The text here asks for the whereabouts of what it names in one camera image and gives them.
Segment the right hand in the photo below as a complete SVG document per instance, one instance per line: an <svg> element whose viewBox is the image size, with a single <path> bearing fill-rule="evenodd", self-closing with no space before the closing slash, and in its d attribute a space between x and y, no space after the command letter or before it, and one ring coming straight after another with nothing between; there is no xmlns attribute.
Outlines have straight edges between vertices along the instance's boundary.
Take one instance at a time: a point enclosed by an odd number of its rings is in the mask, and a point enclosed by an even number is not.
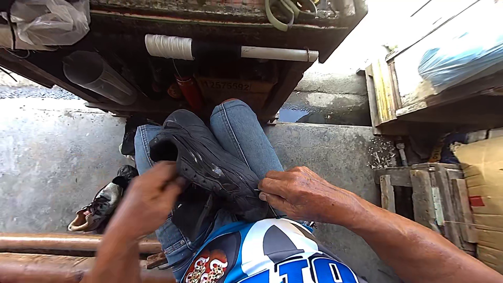
<svg viewBox="0 0 503 283"><path fill-rule="evenodd" d="M294 220L348 227L365 211L360 197L328 183L307 167L269 171L259 189L261 200Z"/></svg>
<svg viewBox="0 0 503 283"><path fill-rule="evenodd" d="M168 218L184 184L176 162L158 162L133 179L107 231L120 229L135 239L152 233Z"/></svg>

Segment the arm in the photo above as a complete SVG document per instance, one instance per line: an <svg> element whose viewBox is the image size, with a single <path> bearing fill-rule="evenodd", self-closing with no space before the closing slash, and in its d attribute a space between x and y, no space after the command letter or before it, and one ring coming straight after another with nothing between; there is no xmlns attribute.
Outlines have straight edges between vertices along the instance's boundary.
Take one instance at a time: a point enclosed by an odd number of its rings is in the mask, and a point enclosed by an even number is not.
<svg viewBox="0 0 503 283"><path fill-rule="evenodd" d="M406 282L502 282L503 276L432 230L331 185L306 167L270 171L260 197L293 219L344 226Z"/></svg>
<svg viewBox="0 0 503 283"><path fill-rule="evenodd" d="M183 183L172 162L158 163L135 178L108 224L94 267L83 282L141 282L138 239L166 221Z"/></svg>

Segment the white tube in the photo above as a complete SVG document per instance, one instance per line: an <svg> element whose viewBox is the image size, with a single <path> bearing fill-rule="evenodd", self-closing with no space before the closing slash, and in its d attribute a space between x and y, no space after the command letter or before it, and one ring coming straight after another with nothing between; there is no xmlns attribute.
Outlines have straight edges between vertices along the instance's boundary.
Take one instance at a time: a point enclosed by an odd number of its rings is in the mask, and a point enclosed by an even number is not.
<svg viewBox="0 0 503 283"><path fill-rule="evenodd" d="M318 51L302 49L285 49L270 47L242 46L241 57L261 58L288 61L315 62L318 59Z"/></svg>
<svg viewBox="0 0 503 283"><path fill-rule="evenodd" d="M192 38L146 34L145 46L152 56L194 60L191 49Z"/></svg>
<svg viewBox="0 0 503 283"><path fill-rule="evenodd" d="M147 34L145 35L145 46L152 56L194 60L192 38ZM315 62L318 59L318 51L242 46L241 57Z"/></svg>

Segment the printed number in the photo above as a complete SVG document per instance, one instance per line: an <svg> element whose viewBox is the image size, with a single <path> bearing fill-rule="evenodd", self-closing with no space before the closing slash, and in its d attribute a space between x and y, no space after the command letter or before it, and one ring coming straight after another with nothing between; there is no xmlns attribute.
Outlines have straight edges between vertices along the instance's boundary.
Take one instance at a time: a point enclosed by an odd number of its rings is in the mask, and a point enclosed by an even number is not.
<svg viewBox="0 0 503 283"><path fill-rule="evenodd" d="M286 275L286 283L303 283L302 269L308 266L307 259L284 263L279 266L279 275Z"/></svg>
<svg viewBox="0 0 503 283"><path fill-rule="evenodd" d="M241 91L250 91L252 87L251 85L248 84L212 82L212 81L203 81L203 86L210 89L228 89L228 90L241 90Z"/></svg>
<svg viewBox="0 0 503 283"><path fill-rule="evenodd" d="M358 283L349 267L333 259L315 258L312 265L316 283Z"/></svg>
<svg viewBox="0 0 503 283"><path fill-rule="evenodd" d="M266 269L238 283L304 283L312 282L311 277L304 278L302 270L308 268L307 259L298 259L280 263L278 271ZM314 283L358 283L355 274L343 263L329 258L318 257L311 261L311 274L314 276Z"/></svg>

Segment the rusty pipe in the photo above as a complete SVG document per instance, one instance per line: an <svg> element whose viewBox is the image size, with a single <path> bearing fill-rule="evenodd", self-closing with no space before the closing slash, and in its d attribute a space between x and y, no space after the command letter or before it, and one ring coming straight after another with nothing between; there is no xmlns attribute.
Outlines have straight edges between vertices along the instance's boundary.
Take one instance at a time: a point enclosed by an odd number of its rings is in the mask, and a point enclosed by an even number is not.
<svg viewBox="0 0 503 283"><path fill-rule="evenodd" d="M102 236L90 234L0 233L0 251L69 250L96 251ZM140 253L162 252L157 240L140 241Z"/></svg>
<svg viewBox="0 0 503 283"><path fill-rule="evenodd" d="M78 283L95 258L48 254L0 253L2 283ZM143 283L175 283L171 270L146 269L139 261Z"/></svg>

